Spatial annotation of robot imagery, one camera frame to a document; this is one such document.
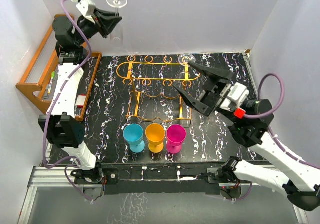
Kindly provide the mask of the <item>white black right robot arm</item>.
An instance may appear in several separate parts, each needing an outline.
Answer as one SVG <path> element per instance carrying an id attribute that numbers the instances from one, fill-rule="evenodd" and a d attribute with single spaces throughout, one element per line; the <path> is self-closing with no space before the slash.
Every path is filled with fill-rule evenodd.
<path id="1" fill-rule="evenodd" d="M 208 117 L 218 112 L 231 121 L 229 131 L 241 146 L 266 158 L 274 169 L 251 164 L 231 156 L 216 171 L 207 170 L 202 176 L 207 182 L 248 181 L 278 192 L 296 207 L 311 212 L 320 205 L 320 169 L 309 164 L 282 144 L 273 133 L 270 124 L 274 113 L 282 105 L 285 85 L 280 82 L 280 97 L 275 106 L 268 99 L 249 98 L 248 88 L 233 82 L 230 70 L 204 66 L 193 61 L 188 65 L 206 77 L 206 83 L 198 98 L 184 89 L 178 92 L 191 109 Z"/>

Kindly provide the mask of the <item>clear wine glass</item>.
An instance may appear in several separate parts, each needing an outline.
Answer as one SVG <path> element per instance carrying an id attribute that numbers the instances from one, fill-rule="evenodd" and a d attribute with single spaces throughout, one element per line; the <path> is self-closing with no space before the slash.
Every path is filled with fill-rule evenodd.
<path id="1" fill-rule="evenodd" d="M 193 54 L 184 53 L 178 57 L 178 63 L 182 66 L 180 73 L 178 74 L 178 79 L 185 81 L 186 83 L 191 80 L 190 77 L 190 65 L 189 62 L 195 62 L 196 58 Z"/>
<path id="2" fill-rule="evenodd" d="M 128 0 L 106 0 L 106 2 L 110 7 L 114 8 L 116 17 L 120 17 L 119 9 L 124 8 L 128 4 Z M 118 23 L 109 36 L 110 42 L 116 47 L 121 47 L 123 44 L 123 35 L 123 28 Z"/>

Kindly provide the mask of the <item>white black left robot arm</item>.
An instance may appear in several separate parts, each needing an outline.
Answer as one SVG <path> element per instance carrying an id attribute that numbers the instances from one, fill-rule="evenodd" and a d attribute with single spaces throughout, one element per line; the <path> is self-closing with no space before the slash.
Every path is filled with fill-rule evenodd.
<path id="1" fill-rule="evenodd" d="M 86 171 L 86 178 L 93 184 L 103 179 L 102 169 L 96 167 L 97 158 L 84 141 L 85 128 L 77 120 L 75 104 L 83 66 L 92 55 L 89 39 L 96 34 L 107 38 L 122 17 L 116 12 L 95 8 L 93 20 L 84 16 L 74 21 L 69 15 L 57 17 L 52 28 L 55 33 L 58 56 L 58 77 L 52 102 L 45 115 L 40 115 L 38 123 L 43 131 L 42 153 L 47 144 L 52 144 L 68 154 L 68 159 Z"/>

